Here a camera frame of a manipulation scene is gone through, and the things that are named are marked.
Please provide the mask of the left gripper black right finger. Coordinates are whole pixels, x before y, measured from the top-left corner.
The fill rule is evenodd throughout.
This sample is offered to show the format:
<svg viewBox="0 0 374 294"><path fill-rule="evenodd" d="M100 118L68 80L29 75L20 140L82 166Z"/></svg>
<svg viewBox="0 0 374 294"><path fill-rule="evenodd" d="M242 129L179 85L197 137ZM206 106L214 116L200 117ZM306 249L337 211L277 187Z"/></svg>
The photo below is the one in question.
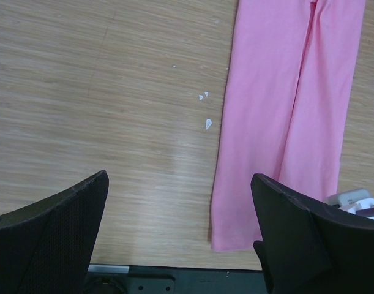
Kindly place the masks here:
<svg viewBox="0 0 374 294"><path fill-rule="evenodd" d="M263 174L251 190L272 293L374 293L374 220Z"/></svg>

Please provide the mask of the pink t-shirt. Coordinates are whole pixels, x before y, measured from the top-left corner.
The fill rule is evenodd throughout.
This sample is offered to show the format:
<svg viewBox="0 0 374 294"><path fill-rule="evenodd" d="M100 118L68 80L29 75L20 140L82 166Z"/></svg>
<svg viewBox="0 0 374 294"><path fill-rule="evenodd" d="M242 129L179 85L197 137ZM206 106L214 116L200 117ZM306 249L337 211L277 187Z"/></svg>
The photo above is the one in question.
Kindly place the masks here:
<svg viewBox="0 0 374 294"><path fill-rule="evenodd" d="M337 191L365 2L239 1L211 201L211 246L261 239L256 173L317 200Z"/></svg>

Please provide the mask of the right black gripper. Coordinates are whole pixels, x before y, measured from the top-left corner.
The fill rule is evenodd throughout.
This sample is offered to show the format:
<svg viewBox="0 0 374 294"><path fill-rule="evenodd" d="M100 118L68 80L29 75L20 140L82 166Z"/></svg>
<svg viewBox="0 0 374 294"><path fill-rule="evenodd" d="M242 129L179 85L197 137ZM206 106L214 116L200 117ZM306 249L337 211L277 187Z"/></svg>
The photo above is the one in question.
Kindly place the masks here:
<svg viewBox="0 0 374 294"><path fill-rule="evenodd" d="M264 277L264 282L266 285L266 290L268 293L272 293L274 289L274 283L271 276L271 271L269 269L269 264L267 262L267 256L266 251L264 248L263 241L255 241L253 243L253 248L259 258L259 261L261 263L262 273Z"/></svg>

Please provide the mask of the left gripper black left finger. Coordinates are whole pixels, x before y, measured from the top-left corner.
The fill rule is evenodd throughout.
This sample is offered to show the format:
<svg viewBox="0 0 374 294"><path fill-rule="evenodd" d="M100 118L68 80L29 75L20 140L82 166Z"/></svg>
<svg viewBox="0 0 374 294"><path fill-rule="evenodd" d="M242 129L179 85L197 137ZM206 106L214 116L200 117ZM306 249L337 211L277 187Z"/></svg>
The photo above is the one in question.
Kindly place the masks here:
<svg viewBox="0 0 374 294"><path fill-rule="evenodd" d="M108 188L102 170L0 215L0 293L81 293Z"/></svg>

